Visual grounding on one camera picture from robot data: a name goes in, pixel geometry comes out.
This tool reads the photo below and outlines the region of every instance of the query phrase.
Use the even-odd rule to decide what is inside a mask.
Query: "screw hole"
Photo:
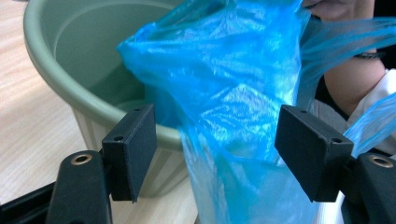
[[[377,157],[377,156],[371,156],[370,160],[372,163],[378,166],[382,166],[384,168],[392,168],[393,163],[389,161],[388,159]]]
[[[90,154],[81,154],[81,155],[77,155],[73,158],[72,160],[72,164],[73,165],[82,165],[84,163],[87,163],[88,161],[90,161],[92,159],[92,155]]]
[[[334,142],[334,143],[342,143],[343,140],[341,140],[339,138],[332,138],[332,142]]]
[[[117,136],[117,137],[114,138],[114,141],[119,142],[119,141],[121,141],[122,139],[123,139],[122,136]]]

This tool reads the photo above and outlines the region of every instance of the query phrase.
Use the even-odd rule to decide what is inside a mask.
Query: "black plastic bracket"
[[[58,178],[0,206],[0,223],[112,223],[115,201],[137,201],[157,148],[154,105],[128,112],[103,140],[100,152],[65,158]]]
[[[312,114],[282,105],[275,147],[311,201],[335,202],[353,143]]]

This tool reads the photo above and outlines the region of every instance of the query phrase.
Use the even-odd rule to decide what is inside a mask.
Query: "bucket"
[[[181,2],[29,2],[24,15],[26,48],[40,76],[71,105],[87,149],[100,150],[103,138],[122,117],[145,103],[145,87],[124,68],[117,45]],[[158,149],[140,191],[139,203],[113,202],[116,210],[122,207],[119,210],[132,213],[114,216],[114,221],[117,217],[122,220],[128,217],[134,223],[152,223],[156,218],[163,223],[192,223],[196,219],[178,132],[161,125],[156,130]],[[155,208],[155,212],[148,213],[148,208]]]
[[[24,32],[31,60],[51,88],[71,105],[88,149],[100,150],[102,139],[126,112],[144,103],[144,85],[124,68],[117,45],[181,2],[29,2]],[[181,151],[176,130],[156,128],[160,148]]]

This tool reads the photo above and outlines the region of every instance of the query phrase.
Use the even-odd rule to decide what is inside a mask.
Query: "white sleeve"
[[[396,92],[396,70],[386,70],[386,74],[378,82],[375,88],[370,91],[361,101],[358,107],[353,111],[349,120],[347,121],[347,127],[350,127],[370,106],[375,104],[377,101],[393,94]],[[387,152],[390,155],[396,154],[396,132],[393,132],[387,139],[377,145],[375,148]]]

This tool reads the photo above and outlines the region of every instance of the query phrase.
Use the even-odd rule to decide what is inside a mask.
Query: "hand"
[[[323,21],[370,19],[374,15],[375,0],[304,0],[303,7]]]

